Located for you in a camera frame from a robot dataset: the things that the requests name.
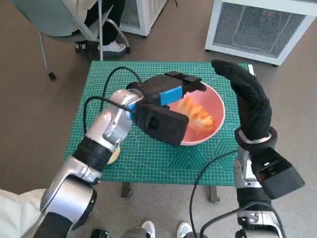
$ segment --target cutting mat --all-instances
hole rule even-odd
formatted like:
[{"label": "cutting mat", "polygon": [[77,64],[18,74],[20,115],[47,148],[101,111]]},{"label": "cutting mat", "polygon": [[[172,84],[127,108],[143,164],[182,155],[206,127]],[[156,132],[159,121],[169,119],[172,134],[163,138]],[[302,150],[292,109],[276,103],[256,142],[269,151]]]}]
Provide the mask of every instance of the cutting mat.
[{"label": "cutting mat", "polygon": [[[237,102],[229,81],[215,74],[209,62],[141,62],[141,61],[94,61],[91,64],[86,85],[80,100],[71,131],[65,158],[71,155],[82,140],[82,112],[85,100],[101,95],[109,73],[118,66],[126,66],[139,74],[142,80],[168,71],[179,71],[201,77],[222,97],[226,117],[220,131],[210,140],[197,146],[171,146],[156,141],[133,126],[121,144],[120,157],[104,169],[103,180],[122,182],[154,182],[193,184],[208,161],[223,153],[235,150],[234,130],[239,126]],[[136,81],[125,70],[117,71],[107,88],[106,96]],[[93,101],[87,110],[87,125],[98,115],[100,102]],[[235,154],[219,159],[205,172],[200,184],[233,185]]]}]

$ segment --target black glove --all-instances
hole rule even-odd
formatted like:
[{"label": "black glove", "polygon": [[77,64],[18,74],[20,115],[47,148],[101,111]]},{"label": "black glove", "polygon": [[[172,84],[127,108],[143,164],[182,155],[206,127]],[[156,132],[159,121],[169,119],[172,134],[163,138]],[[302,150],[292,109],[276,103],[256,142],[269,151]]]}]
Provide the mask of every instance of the black glove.
[{"label": "black glove", "polygon": [[211,64],[218,75],[230,80],[237,94],[241,129],[249,140],[257,140],[269,135],[272,109],[268,98],[257,78],[241,66],[222,60]]}]

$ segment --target bowl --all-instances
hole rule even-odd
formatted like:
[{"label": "bowl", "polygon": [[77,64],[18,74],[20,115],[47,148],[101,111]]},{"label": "bowl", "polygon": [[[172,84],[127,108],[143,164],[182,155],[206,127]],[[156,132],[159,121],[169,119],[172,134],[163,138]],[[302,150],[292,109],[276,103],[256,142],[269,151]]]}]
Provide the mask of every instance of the bowl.
[{"label": "bowl", "polygon": [[[184,97],[193,98],[195,103],[199,103],[202,107],[212,115],[214,119],[213,130],[207,133],[198,133],[190,126],[187,127],[185,136],[181,142],[181,145],[191,146],[198,145],[206,140],[212,138],[222,127],[225,118],[225,108],[222,98],[219,94],[209,85],[205,84],[206,91],[194,91],[192,93],[186,93]],[[178,102],[169,104],[172,111],[177,111]]]}]

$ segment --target air conditioner unit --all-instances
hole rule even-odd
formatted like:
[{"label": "air conditioner unit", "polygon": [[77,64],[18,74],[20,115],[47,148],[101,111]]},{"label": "air conditioner unit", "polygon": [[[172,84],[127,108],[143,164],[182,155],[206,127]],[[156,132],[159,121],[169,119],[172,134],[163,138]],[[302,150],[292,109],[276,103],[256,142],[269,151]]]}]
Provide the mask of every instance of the air conditioner unit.
[{"label": "air conditioner unit", "polygon": [[316,15],[316,0],[214,0],[205,49],[281,65]]},{"label": "air conditioner unit", "polygon": [[167,0],[126,0],[120,29],[147,36]]}]

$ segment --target cable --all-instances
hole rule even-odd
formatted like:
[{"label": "cable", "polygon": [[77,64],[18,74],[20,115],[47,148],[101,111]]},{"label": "cable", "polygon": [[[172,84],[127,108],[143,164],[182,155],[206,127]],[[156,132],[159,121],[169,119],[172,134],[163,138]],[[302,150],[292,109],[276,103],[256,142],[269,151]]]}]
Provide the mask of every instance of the cable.
[{"label": "cable", "polygon": [[121,108],[121,109],[123,109],[123,110],[125,110],[125,111],[128,111],[128,112],[130,112],[130,113],[133,113],[133,111],[132,111],[130,108],[127,108],[127,107],[125,107],[125,106],[123,106],[123,105],[121,105],[121,104],[118,104],[118,103],[116,103],[116,102],[114,102],[114,101],[112,101],[112,100],[110,100],[110,99],[108,99],[108,98],[104,98],[104,97],[100,97],[100,96],[92,96],[92,97],[89,97],[89,98],[85,101],[84,109],[83,109],[83,128],[84,128],[84,134],[87,133],[87,123],[86,123],[87,106],[88,106],[88,104],[89,104],[92,100],[94,100],[94,99],[99,99],[99,100],[101,100],[102,102],[111,103],[111,104],[115,105],[115,106],[118,107],[118,108]]},{"label": "cable", "polygon": [[235,213],[238,213],[238,212],[241,212],[241,211],[243,211],[243,210],[246,210],[246,209],[248,209],[249,207],[254,206],[254,205],[264,205],[264,206],[267,206],[267,207],[269,207],[270,209],[272,209],[272,212],[275,214],[275,216],[276,216],[276,218],[277,218],[279,227],[280,227],[280,229],[281,229],[282,236],[283,236],[283,238],[286,238],[286,233],[285,233],[285,230],[284,230],[284,227],[283,227],[281,218],[279,217],[277,211],[273,208],[273,206],[272,206],[271,204],[269,204],[269,203],[267,203],[267,202],[260,202],[260,201],[249,202],[247,205],[245,205],[245,206],[243,206],[243,207],[240,207],[240,208],[235,209],[235,210],[233,210],[233,211],[231,211],[231,212],[227,212],[227,213],[225,213],[225,214],[223,214],[223,215],[220,215],[220,216],[218,216],[218,217],[216,217],[216,218],[211,219],[211,220],[208,221],[206,224],[204,224],[203,227],[201,228],[201,230],[200,230],[200,238],[203,238],[203,237],[204,237],[204,232],[205,232],[205,230],[206,230],[209,226],[211,226],[213,223],[218,222],[218,221],[220,221],[220,220],[223,219],[223,218],[227,218],[227,217],[229,217],[229,216],[231,216],[231,215],[233,215],[233,214],[235,214]]},{"label": "cable", "polygon": [[192,226],[192,229],[193,229],[193,233],[194,233],[195,238],[197,238],[197,234],[196,234],[196,230],[195,230],[195,226],[194,226],[192,207],[193,207],[194,193],[195,193],[196,187],[197,187],[197,185],[198,185],[198,182],[199,182],[199,180],[201,179],[201,177],[203,176],[203,173],[206,171],[206,169],[207,169],[213,162],[215,162],[217,159],[220,159],[220,158],[222,158],[222,157],[224,157],[224,156],[227,156],[227,155],[230,155],[230,154],[233,154],[233,153],[236,153],[236,152],[238,152],[238,150],[234,150],[234,151],[225,153],[225,154],[220,155],[220,156],[214,158],[213,160],[211,160],[211,161],[204,167],[204,169],[200,172],[198,178],[197,178],[196,181],[195,181],[195,185],[194,185],[194,188],[193,188],[193,191],[192,191],[192,195],[190,196],[190,202],[189,202],[189,217],[190,217],[190,223],[191,223],[191,226]]},{"label": "cable", "polygon": [[[105,95],[106,95],[107,86],[108,86],[108,83],[109,83],[111,77],[113,76],[113,74],[114,74],[115,72],[117,72],[117,71],[120,70],[120,69],[125,69],[125,70],[127,70],[127,71],[130,71],[131,73],[133,73],[133,75],[136,77],[136,79],[139,81],[139,83],[142,83],[142,81],[141,81],[141,79],[140,79],[140,76],[139,76],[136,72],[134,72],[132,69],[130,69],[130,68],[128,68],[128,67],[124,67],[124,66],[117,67],[117,68],[115,68],[113,71],[110,72],[108,78],[106,79],[106,82],[105,82],[105,85],[104,85],[104,89],[103,89],[102,98],[104,98]],[[99,112],[100,112],[100,113],[102,112],[103,107],[104,107],[104,101],[102,101],[101,104],[100,104],[100,108],[99,108]]]}]

